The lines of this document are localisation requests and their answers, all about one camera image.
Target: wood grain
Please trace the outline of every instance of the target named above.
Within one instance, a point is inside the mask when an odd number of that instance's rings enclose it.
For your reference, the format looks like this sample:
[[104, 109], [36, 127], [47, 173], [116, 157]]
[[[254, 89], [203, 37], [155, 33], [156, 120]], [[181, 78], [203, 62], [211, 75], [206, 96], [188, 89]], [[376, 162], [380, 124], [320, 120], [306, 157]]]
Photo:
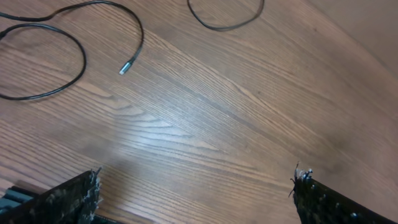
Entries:
[[[0, 8], [43, 16], [77, 2]], [[213, 32], [185, 0], [118, 2], [146, 29], [125, 76], [117, 72], [139, 30], [123, 12], [93, 6], [48, 22], [82, 42], [88, 69], [47, 99], [1, 101], [0, 190], [17, 180], [49, 188], [104, 166], [99, 213], [126, 223], [132, 213], [158, 223], [298, 223], [287, 196], [300, 160], [317, 180], [398, 221], [398, 82], [390, 62], [342, 28], [349, 21], [326, 13], [337, 3], [269, 0], [253, 23]], [[214, 25], [244, 20], [258, 3], [193, 0]], [[0, 91], [50, 90], [80, 60], [60, 35], [10, 34], [0, 43]]]

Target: wooden floor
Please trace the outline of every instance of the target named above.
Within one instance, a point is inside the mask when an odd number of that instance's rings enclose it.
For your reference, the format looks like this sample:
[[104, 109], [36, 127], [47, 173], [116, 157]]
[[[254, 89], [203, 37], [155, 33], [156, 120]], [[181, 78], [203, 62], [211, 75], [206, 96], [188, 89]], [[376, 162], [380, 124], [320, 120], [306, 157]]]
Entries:
[[[294, 167], [398, 222], [398, 2], [267, 0], [240, 29], [204, 28], [186, 0], [116, 0], [47, 24], [88, 52], [84, 77], [38, 101], [0, 100], [0, 191], [43, 188], [104, 166], [98, 213], [125, 223], [300, 223]], [[46, 16], [80, 0], [2, 0]], [[203, 20], [247, 19], [259, 0], [192, 0]], [[0, 30], [16, 21], [0, 19]], [[0, 43], [0, 92], [41, 93], [81, 66], [43, 30]]]

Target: silver connector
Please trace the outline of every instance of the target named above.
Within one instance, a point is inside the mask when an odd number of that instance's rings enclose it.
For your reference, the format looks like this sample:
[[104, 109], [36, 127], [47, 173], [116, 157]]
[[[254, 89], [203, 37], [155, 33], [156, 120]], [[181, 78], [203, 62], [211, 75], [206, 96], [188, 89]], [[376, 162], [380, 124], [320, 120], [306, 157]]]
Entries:
[[119, 75], [124, 75], [124, 74], [129, 70], [129, 68], [131, 67], [131, 65], [132, 65], [131, 62], [126, 62], [126, 63], [123, 65], [122, 69], [120, 69]]

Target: wire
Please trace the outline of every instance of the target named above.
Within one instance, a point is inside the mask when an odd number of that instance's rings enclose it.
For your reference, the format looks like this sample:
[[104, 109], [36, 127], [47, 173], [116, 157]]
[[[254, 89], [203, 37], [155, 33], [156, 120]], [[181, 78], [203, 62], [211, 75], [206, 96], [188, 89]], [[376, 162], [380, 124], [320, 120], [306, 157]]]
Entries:
[[195, 13], [195, 11], [193, 10], [192, 5], [191, 5], [191, 0], [187, 0], [187, 4], [188, 4], [189, 10], [191, 10], [193, 16], [194, 16], [202, 25], [204, 25], [204, 26], [205, 26], [206, 28], [208, 28], [208, 29], [215, 30], [215, 31], [219, 31], [219, 32], [223, 32], [223, 31], [229, 31], [229, 30], [237, 29], [237, 28], [239, 28], [239, 27], [241, 27], [241, 26], [244, 26], [244, 25], [246, 25], [246, 24], [252, 22], [253, 20], [257, 19], [257, 18], [261, 15], [262, 11], [264, 10], [264, 6], [266, 5], [266, 1], [265, 1], [265, 0], [261, 0], [261, 2], [260, 2], [260, 7], [259, 7], [258, 11], [256, 12], [256, 14], [255, 14], [251, 19], [249, 19], [249, 20], [247, 20], [247, 21], [244, 21], [244, 22], [242, 22], [242, 23], [233, 25], [233, 26], [226, 26], [226, 27], [214, 27], [214, 26], [208, 25], [206, 22], [203, 22], [203, 21], [199, 18], [199, 16]]
[[[126, 6], [123, 6], [121, 4], [115, 3], [115, 2], [111, 2], [111, 1], [88, 1], [88, 2], [83, 2], [83, 3], [79, 3], [79, 4], [75, 4], [72, 6], [67, 6], [64, 8], [61, 8], [55, 12], [53, 12], [51, 15], [49, 16], [45, 16], [45, 17], [38, 17], [38, 18], [33, 18], [33, 17], [18, 17], [18, 16], [12, 16], [9, 14], [5, 14], [3, 12], [0, 12], [0, 17], [5, 17], [7, 19], [12, 19], [12, 20], [16, 20], [16, 21], [23, 21], [23, 22], [43, 22], [43, 21], [48, 21], [50, 19], [52, 19], [54, 16], [56, 16], [57, 14], [67, 11], [67, 10], [71, 10], [71, 9], [78, 9], [84, 6], [89, 6], [92, 4], [108, 4], [111, 6], [115, 6], [118, 7], [120, 9], [125, 10], [127, 13], [129, 13], [133, 18], [136, 19], [139, 28], [141, 30], [141, 41], [140, 44], [136, 50], [136, 52], [134, 53], [134, 55], [123, 65], [122, 69], [120, 69], [119, 74], [120, 75], [124, 75], [129, 68], [131, 67], [131, 65], [134, 63], [134, 61], [137, 59], [138, 55], [140, 54], [141, 50], [142, 50], [142, 46], [144, 45], [144, 28], [142, 26], [142, 23], [140, 21], [140, 19], [138, 18], [138, 16], [131, 11], [130, 9], [128, 9]], [[70, 87], [71, 85], [73, 85], [75, 82], [77, 82], [84, 74], [85, 70], [86, 70], [86, 66], [87, 66], [87, 59], [86, 59], [86, 52], [82, 46], [82, 44], [76, 39], [74, 38], [72, 35], [68, 34], [67, 32], [58, 29], [56, 27], [52, 27], [46, 24], [37, 24], [37, 23], [28, 23], [28, 24], [18, 24], [15, 26], [11, 26], [8, 27], [7, 29], [5, 29], [4, 31], [0, 32], [0, 41], [3, 37], [5, 37], [10, 31], [14, 30], [14, 29], [18, 29], [18, 28], [23, 28], [23, 27], [38, 27], [38, 28], [42, 28], [42, 29], [48, 29], [48, 30], [52, 30], [54, 32], [58, 32], [60, 34], [63, 34], [69, 38], [71, 38], [79, 47], [82, 55], [83, 55], [83, 67], [81, 68], [80, 73], [70, 82], [68, 82], [67, 84], [61, 86], [60, 88], [57, 88], [55, 90], [52, 90], [50, 92], [47, 93], [42, 93], [39, 95], [33, 95], [33, 96], [23, 96], [23, 97], [12, 97], [12, 96], [6, 96], [3, 94], [0, 94], [0, 98], [6, 99], [6, 100], [33, 100], [33, 99], [38, 99], [38, 98], [42, 98], [45, 96], [50, 96], [54, 93], [58, 93], [68, 87]]]

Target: thin black cord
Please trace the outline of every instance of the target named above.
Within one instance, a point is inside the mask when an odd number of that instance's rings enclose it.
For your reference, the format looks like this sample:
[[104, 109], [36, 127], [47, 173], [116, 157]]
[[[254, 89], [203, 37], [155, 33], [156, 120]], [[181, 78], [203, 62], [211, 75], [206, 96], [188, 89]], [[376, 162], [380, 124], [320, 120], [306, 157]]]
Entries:
[[[127, 13], [129, 13], [130, 15], [132, 15], [136, 21], [138, 22], [139, 28], [141, 30], [141, 42], [136, 50], [136, 53], [134, 53], [134, 55], [123, 65], [122, 69], [120, 70], [119, 74], [120, 75], [124, 75], [129, 68], [131, 67], [131, 65], [134, 63], [134, 61], [137, 59], [139, 53], [142, 50], [142, 46], [144, 45], [144, 28], [142, 26], [142, 23], [140, 21], [140, 19], [138, 18], [138, 16], [131, 11], [130, 9], [128, 9], [126, 6], [123, 6], [121, 4], [115, 3], [115, 2], [111, 2], [111, 1], [88, 1], [88, 2], [83, 2], [83, 3], [79, 3], [79, 4], [75, 4], [72, 6], [67, 6], [64, 8], [61, 8], [55, 12], [53, 12], [51, 15], [49, 16], [45, 16], [45, 17], [39, 17], [39, 18], [31, 18], [31, 17], [18, 17], [18, 16], [12, 16], [9, 14], [5, 14], [3, 12], [0, 12], [0, 17], [5, 17], [7, 19], [12, 19], [12, 20], [16, 20], [16, 21], [24, 21], [24, 22], [43, 22], [43, 21], [47, 21], [52, 19], [54, 16], [56, 16], [58, 13], [67, 11], [67, 10], [71, 10], [71, 9], [78, 9], [84, 6], [89, 6], [92, 4], [109, 4], [111, 6], [115, 6], [118, 7], [120, 9], [125, 10]], [[78, 81], [84, 74], [85, 70], [86, 70], [86, 66], [87, 66], [87, 59], [86, 59], [86, 52], [82, 46], [82, 44], [76, 39], [74, 38], [72, 35], [68, 34], [67, 32], [58, 29], [56, 27], [52, 27], [52, 26], [48, 26], [45, 24], [36, 24], [36, 23], [29, 23], [29, 24], [18, 24], [12, 27], [8, 27], [7, 29], [5, 29], [4, 31], [0, 32], [0, 40], [5, 37], [10, 31], [14, 30], [14, 29], [18, 29], [18, 28], [22, 28], [22, 27], [38, 27], [38, 28], [42, 28], [42, 29], [48, 29], [48, 30], [52, 30], [55, 32], [58, 32], [60, 34], [63, 34], [69, 38], [71, 38], [79, 47], [82, 55], [83, 55], [83, 67], [81, 68], [80, 73], [70, 82], [68, 82], [66, 85], [61, 86], [60, 88], [57, 88], [55, 90], [52, 90], [48, 93], [43, 93], [43, 94], [39, 94], [39, 95], [34, 95], [34, 96], [23, 96], [23, 97], [12, 97], [12, 96], [6, 96], [3, 94], [0, 94], [0, 98], [6, 99], [6, 100], [33, 100], [33, 99], [38, 99], [38, 98], [42, 98], [45, 96], [50, 96], [54, 93], [58, 93], [59, 91], [62, 91], [68, 87], [70, 87], [72, 84], [74, 84], [76, 81]]]
[[265, 1], [265, 0], [261, 0], [261, 2], [260, 2], [260, 7], [259, 7], [258, 11], [256, 12], [256, 14], [255, 14], [251, 19], [249, 19], [249, 20], [247, 20], [247, 21], [244, 21], [244, 22], [242, 22], [242, 23], [240, 23], [240, 24], [236, 24], [236, 25], [233, 25], [233, 26], [226, 26], [226, 27], [214, 27], [214, 26], [208, 25], [206, 22], [203, 22], [203, 21], [198, 17], [198, 15], [195, 13], [195, 11], [193, 10], [192, 5], [191, 5], [191, 0], [187, 0], [187, 4], [188, 4], [189, 10], [191, 10], [193, 16], [194, 16], [202, 25], [204, 25], [206, 28], [209, 28], [209, 29], [211, 29], [211, 30], [223, 32], [223, 31], [229, 31], [229, 30], [237, 29], [237, 28], [239, 28], [239, 27], [241, 27], [241, 26], [244, 26], [244, 25], [246, 25], [246, 24], [252, 22], [253, 20], [257, 19], [257, 18], [261, 15], [262, 11], [264, 10], [264, 6], [266, 5], [266, 1]]

